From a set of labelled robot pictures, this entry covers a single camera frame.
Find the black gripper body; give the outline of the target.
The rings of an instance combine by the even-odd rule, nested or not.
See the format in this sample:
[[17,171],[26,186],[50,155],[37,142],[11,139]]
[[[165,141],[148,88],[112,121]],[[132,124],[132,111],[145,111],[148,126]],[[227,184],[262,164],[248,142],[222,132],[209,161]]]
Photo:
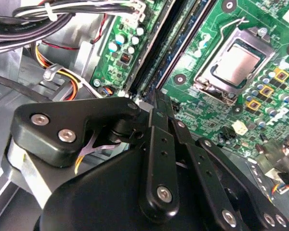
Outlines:
[[173,151],[128,150],[61,185],[40,231],[207,231]]

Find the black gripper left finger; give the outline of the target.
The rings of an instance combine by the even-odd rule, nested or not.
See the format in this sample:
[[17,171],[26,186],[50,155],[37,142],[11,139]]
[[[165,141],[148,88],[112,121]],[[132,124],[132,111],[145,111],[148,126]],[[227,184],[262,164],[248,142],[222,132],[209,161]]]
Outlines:
[[4,173],[43,217],[173,217],[179,209],[170,98],[147,112],[125,97],[30,103],[13,115]]

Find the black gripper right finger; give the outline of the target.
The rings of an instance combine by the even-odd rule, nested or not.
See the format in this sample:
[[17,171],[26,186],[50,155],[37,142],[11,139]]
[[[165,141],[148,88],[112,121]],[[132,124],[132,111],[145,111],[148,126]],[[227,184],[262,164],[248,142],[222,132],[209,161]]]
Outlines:
[[210,140],[195,141],[164,96],[176,157],[184,160],[209,231],[289,231],[287,218]]

